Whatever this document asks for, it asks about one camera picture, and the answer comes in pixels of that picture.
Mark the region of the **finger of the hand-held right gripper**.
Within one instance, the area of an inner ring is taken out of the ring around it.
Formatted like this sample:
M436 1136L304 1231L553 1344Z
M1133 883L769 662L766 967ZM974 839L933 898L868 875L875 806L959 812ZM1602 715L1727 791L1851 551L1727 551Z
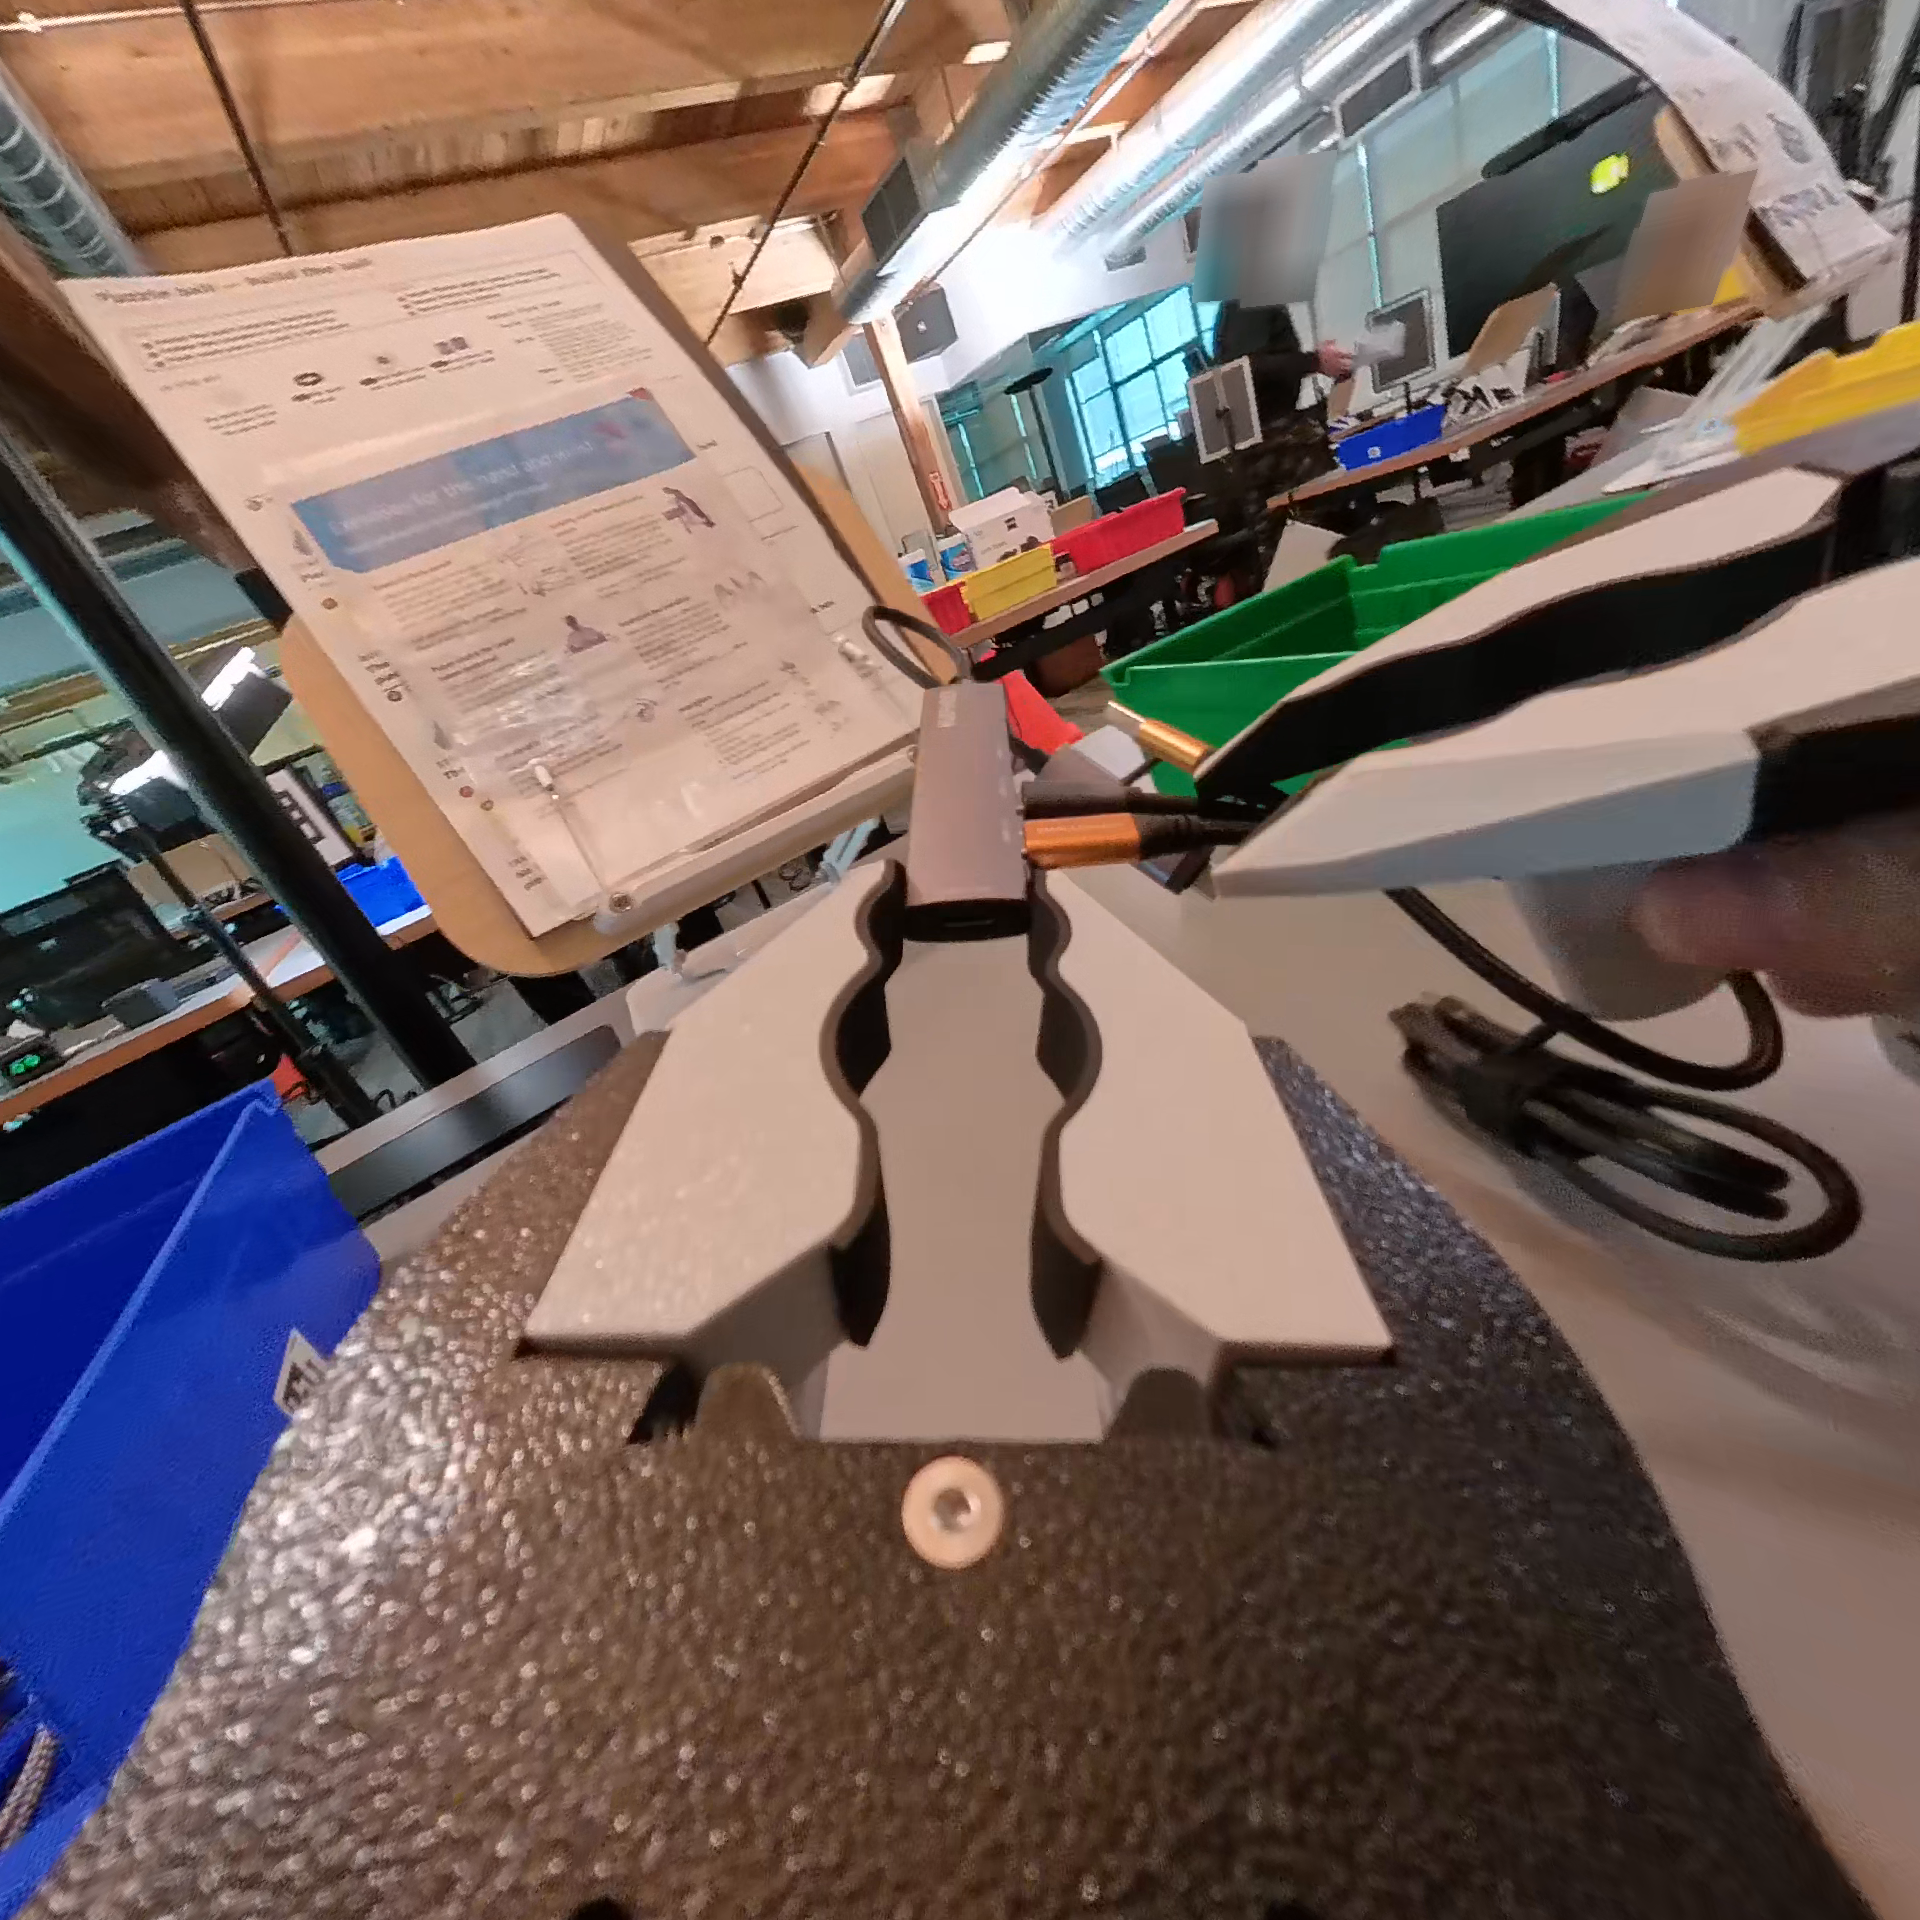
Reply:
M1686 660L1822 584L1841 509L1835 470L1727 469L1622 510L1298 686L1206 756L1196 795L1271 805L1287 780Z
M1526 880L1825 833L1917 803L1917 561L1690 658L1384 749L1212 862L1220 901Z

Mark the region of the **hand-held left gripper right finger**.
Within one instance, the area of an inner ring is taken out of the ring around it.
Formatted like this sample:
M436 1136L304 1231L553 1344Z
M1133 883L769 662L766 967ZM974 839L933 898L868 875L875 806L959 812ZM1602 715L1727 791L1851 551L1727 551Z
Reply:
M1248 1442L1242 1379L1394 1337L1244 1020L1072 877L968 1095L968 1440Z

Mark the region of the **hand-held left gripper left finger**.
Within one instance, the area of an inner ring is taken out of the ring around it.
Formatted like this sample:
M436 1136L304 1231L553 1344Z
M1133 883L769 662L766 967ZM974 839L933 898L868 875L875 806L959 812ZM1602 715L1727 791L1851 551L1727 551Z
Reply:
M940 1029L974 982L972 947L912 936L899 866L777 932L659 1035L521 1347L650 1366L635 1444L688 1431L728 1369L807 1437L959 1438L975 1192L940 1071L969 1042Z

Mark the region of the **green plastic bin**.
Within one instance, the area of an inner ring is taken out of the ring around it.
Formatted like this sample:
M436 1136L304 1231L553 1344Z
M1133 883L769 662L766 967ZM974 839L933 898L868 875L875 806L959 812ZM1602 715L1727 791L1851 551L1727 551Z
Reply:
M1309 680L1640 499L1641 490L1603 495L1398 541L1373 563L1333 556L1111 662L1104 683L1127 712L1220 749Z

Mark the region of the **grey USB hub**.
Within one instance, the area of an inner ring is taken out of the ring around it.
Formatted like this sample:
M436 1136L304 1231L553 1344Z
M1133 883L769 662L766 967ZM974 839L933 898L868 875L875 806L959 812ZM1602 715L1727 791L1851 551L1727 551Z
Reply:
M1023 936L1032 872L1005 694L922 617L872 605L869 647L922 689L903 852L901 932L917 947Z

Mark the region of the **blue plastic bin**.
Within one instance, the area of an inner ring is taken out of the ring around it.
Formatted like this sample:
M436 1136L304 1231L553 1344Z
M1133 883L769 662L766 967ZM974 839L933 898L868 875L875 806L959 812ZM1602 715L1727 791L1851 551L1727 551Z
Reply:
M101 1809L379 1281L258 1083L3 1211L1 1915Z

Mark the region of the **person's right hand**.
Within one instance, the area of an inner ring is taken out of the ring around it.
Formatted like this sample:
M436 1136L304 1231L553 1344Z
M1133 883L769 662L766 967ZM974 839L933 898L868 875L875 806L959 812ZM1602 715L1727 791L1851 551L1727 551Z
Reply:
M1664 960L1758 976L1795 1015L1915 1024L1917 817L1671 862L1627 918Z

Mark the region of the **white stand base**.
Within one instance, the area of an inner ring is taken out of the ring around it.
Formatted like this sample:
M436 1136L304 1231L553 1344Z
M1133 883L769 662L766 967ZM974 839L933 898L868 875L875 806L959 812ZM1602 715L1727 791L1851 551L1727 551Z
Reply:
M627 986L625 1022L634 1036L663 1035L694 1004L731 981L824 902L855 887L897 857L908 831L906 806L857 823L813 852L801 852L756 877L713 906L717 932L690 942L674 926L676 956Z

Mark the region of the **yellow plastic bin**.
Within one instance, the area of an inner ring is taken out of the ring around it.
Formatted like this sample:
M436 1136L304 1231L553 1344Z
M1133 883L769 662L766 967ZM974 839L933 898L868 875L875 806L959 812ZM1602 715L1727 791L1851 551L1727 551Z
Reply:
M975 568L958 582L969 625L991 623L1034 602L1057 584L1057 556L1049 543L1035 543L995 564Z
M1732 414L1738 457L1753 458L1832 426L1917 405L1917 321L1850 353L1817 351Z

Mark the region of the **white printed paper strip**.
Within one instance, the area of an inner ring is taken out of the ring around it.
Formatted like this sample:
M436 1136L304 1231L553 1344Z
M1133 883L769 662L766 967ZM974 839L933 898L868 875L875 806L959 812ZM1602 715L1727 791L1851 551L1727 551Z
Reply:
M1707 169L1750 174L1745 226L1789 291L1855 284L1892 262L1896 236L1850 191L1802 102L1748 54L1662 2L1511 2L1641 77Z

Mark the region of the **orange floor marker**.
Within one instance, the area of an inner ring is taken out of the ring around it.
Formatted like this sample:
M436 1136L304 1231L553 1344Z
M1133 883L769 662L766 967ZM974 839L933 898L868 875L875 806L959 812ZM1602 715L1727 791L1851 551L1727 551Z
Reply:
M1083 731L1055 712L1025 672L1010 672L995 683L1002 692L1011 738L1039 756L1054 756L1083 738Z

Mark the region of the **white cardboard box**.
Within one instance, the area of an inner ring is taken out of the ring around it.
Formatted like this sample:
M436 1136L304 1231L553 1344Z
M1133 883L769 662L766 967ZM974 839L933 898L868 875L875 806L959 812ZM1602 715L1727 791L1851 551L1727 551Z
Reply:
M1003 489L982 500L951 509L951 532L965 547L968 572L986 572L1021 552L1047 548L1054 541L1047 497Z

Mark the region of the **black metal pole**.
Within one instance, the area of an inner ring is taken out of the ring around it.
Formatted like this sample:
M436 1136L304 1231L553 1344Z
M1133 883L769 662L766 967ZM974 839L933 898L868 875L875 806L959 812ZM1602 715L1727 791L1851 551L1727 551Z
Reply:
M467 1047L426 988L348 896L217 712L203 704L141 623L81 524L11 435L1 437L1 547L13 572L128 704L146 740L166 755L203 817L247 857L304 942L392 1045L412 1078L432 1091L472 1068Z

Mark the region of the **printed instruction sheet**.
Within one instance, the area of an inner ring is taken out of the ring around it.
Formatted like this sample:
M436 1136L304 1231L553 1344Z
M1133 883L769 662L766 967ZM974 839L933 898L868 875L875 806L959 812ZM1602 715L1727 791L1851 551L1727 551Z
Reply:
M912 744L835 552L569 218L59 295L532 934Z

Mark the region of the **silver ventilation duct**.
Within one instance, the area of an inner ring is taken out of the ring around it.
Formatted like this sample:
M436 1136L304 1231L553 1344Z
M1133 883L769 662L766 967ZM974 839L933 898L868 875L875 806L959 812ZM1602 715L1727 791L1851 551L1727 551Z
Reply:
M860 210L834 286L851 327L892 315L987 221L1162 13L1160 2L1034 5L1010 51L936 141L909 143Z

